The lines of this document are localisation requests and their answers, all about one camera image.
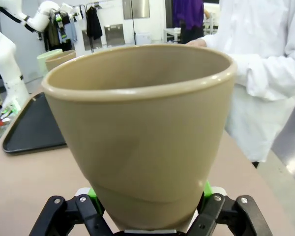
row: cup rim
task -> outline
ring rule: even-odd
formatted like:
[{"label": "cup rim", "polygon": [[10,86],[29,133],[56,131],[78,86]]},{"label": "cup rim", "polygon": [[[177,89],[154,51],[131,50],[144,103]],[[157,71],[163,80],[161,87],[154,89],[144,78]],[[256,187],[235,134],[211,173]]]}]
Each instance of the cup rim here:
[{"label": "cup rim", "polygon": [[37,59],[45,59],[46,57],[49,58],[50,56],[54,56],[56,54],[62,53],[62,49],[53,49],[51,51],[42,53],[40,55],[37,56]]},{"label": "cup rim", "polygon": [[47,63],[47,62],[54,62],[54,61],[57,61],[57,60],[59,60],[59,59],[62,59],[62,58],[66,58],[66,57],[68,57],[68,56],[71,56],[71,55],[73,55],[73,54],[75,54],[75,50],[64,51],[64,52],[62,52],[62,53],[56,54],[56,55],[54,55],[54,56],[51,56],[50,58],[48,58],[48,59],[46,60],[46,63]]},{"label": "cup rim", "polygon": [[[76,101],[76,102],[117,102],[117,101],[134,101],[134,100],[147,100],[147,99],[155,99],[160,97],[168,97],[179,94],[186,94],[195,92],[198,90],[203,90],[228,80],[231,80],[232,77],[236,74],[237,64],[233,61],[233,59],[221,52],[208,49],[208,48],[196,48],[193,46],[186,45],[168,45],[168,44],[152,44],[152,45],[140,45],[140,46],[131,46],[131,47],[121,47],[110,49],[109,51],[123,51],[129,50],[129,48],[136,47],[189,47],[194,50],[207,50],[211,53],[220,55],[227,59],[230,62],[230,66],[225,70],[198,79],[173,83],[173,84],[164,84],[164,85],[156,85],[149,87],[139,87],[139,88],[121,88],[121,89],[106,89],[106,90],[73,90],[73,89],[64,89],[57,88],[48,83],[50,77],[53,72],[57,70],[61,70],[65,66],[68,66],[70,63],[74,63],[75,60],[79,58],[88,58],[93,57],[94,54],[81,56],[70,61],[67,61],[53,70],[51,70],[43,79],[42,87],[44,92],[54,98],[66,101]],[[107,53],[107,51],[98,52],[96,55]]]}]

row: black jacket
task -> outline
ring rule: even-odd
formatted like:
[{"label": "black jacket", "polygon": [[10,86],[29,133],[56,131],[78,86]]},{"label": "black jacket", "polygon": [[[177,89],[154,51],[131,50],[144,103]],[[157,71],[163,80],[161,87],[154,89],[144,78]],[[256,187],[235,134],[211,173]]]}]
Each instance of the black jacket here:
[{"label": "black jacket", "polygon": [[92,37],[94,40],[103,35],[97,16],[97,10],[92,6],[87,11],[87,35],[88,37]]}]

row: cable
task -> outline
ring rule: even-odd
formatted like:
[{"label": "cable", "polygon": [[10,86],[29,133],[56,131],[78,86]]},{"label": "cable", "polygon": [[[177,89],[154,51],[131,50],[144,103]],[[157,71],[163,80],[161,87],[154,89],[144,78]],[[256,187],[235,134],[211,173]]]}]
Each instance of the cable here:
[{"label": "cable", "polygon": [[133,37],[134,37],[134,45],[137,45],[137,40],[136,40],[136,31],[134,29],[134,17],[133,17],[133,7],[132,7],[132,0],[130,0],[131,4],[131,15],[132,15],[132,27],[133,27]]}]

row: purple shirt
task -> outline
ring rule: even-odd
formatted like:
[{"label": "purple shirt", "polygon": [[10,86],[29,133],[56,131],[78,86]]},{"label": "purple shirt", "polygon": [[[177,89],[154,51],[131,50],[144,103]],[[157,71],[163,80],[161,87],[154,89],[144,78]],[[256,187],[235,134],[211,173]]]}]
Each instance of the purple shirt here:
[{"label": "purple shirt", "polygon": [[202,27],[204,6],[203,0],[174,0],[174,25],[180,27],[180,20],[186,24],[186,29],[193,26]]}]

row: black tray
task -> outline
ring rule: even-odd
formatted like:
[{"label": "black tray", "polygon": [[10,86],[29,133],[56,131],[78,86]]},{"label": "black tray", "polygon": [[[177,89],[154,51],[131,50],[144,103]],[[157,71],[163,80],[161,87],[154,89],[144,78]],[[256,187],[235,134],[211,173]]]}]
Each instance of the black tray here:
[{"label": "black tray", "polygon": [[28,102],[5,137],[2,147],[7,153],[23,153],[65,145],[42,92]]}]

